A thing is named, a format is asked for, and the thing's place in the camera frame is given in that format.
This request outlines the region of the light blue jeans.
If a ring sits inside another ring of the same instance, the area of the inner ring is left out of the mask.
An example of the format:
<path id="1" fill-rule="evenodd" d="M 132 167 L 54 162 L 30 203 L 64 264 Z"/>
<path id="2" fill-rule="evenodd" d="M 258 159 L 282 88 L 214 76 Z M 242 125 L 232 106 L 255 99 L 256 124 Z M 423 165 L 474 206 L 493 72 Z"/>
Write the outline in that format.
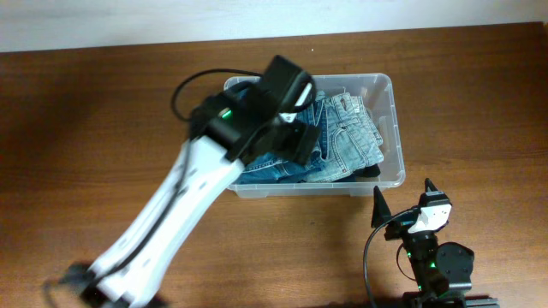
<path id="1" fill-rule="evenodd" d="M 348 92 L 330 96 L 319 91 L 312 108 L 313 123 L 321 133 L 304 182 L 338 181 L 384 161 L 380 150 L 383 139 L 363 97 Z"/>

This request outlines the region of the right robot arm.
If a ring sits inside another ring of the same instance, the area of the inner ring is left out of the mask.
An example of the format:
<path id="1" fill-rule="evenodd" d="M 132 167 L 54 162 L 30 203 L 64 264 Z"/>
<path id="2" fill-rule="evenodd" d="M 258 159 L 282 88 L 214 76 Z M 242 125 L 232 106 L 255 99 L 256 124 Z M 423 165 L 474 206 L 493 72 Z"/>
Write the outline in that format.
<path id="1" fill-rule="evenodd" d="M 499 307 L 499 301 L 487 295 L 468 297 L 472 289 L 474 252 L 455 242 L 438 242 L 437 232 L 449 222 L 452 203 L 430 179 L 419 202 L 397 214 L 390 212 L 379 187 L 373 189 L 371 227 L 363 252 L 363 272 L 370 307 Z M 416 283 L 416 292 L 406 292 L 400 299 L 376 300 L 368 279 L 367 253 L 374 236 L 384 231 L 387 241 L 400 240 L 399 250 L 406 252 Z"/>

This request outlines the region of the dark blue jeans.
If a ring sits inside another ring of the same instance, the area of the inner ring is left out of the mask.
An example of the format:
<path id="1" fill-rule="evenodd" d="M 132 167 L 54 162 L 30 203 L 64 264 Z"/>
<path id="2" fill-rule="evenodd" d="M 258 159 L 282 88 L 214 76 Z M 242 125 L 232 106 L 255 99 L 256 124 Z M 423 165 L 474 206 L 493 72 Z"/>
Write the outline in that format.
<path id="1" fill-rule="evenodd" d="M 296 120 L 313 125 L 320 129 L 320 135 L 313 147 L 310 159 L 305 165 L 293 163 L 274 154 L 267 153 L 249 164 L 235 184 L 279 184 L 305 182 L 306 178 L 322 171 L 326 165 L 327 150 L 327 118 L 324 91 L 318 91 L 315 102 L 296 115 Z"/>

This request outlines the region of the dark grey garment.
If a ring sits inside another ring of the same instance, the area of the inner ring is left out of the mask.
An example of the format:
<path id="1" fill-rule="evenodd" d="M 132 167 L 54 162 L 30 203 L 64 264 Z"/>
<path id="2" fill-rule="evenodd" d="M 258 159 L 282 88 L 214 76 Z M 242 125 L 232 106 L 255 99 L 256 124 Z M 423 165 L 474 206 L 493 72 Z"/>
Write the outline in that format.
<path id="1" fill-rule="evenodd" d="M 363 169 L 357 169 L 354 172 L 354 175 L 356 177 L 363 177 L 363 178 L 375 178 L 380 176 L 380 174 L 381 174 L 380 167 L 377 164 L 374 164 L 369 167 L 365 167 Z"/>

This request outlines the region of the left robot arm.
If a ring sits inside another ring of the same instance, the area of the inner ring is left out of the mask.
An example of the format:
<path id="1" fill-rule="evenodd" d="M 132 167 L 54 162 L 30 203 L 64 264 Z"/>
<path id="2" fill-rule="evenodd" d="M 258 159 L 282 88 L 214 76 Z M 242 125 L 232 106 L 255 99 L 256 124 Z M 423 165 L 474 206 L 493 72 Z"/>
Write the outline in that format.
<path id="1" fill-rule="evenodd" d="M 164 275 L 184 241 L 217 197 L 266 153 L 305 164 L 320 130 L 298 121 L 315 100 L 313 77 L 274 56 L 254 82 L 209 96 L 188 116 L 188 140 L 172 169 L 123 235 L 91 264 L 72 264 L 42 294 L 70 287 L 88 307 L 164 307 Z"/>

